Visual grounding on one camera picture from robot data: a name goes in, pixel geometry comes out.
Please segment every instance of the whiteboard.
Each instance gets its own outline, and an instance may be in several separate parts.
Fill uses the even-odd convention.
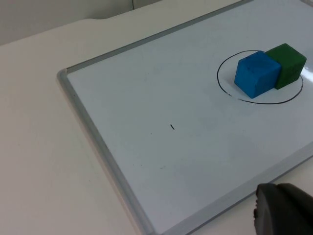
[[[300,0],[254,0],[59,74],[144,233],[186,234],[312,156],[310,22]],[[226,58],[282,43],[308,58],[303,79],[254,101],[295,99],[238,100],[244,53],[220,71],[233,97],[219,88]]]

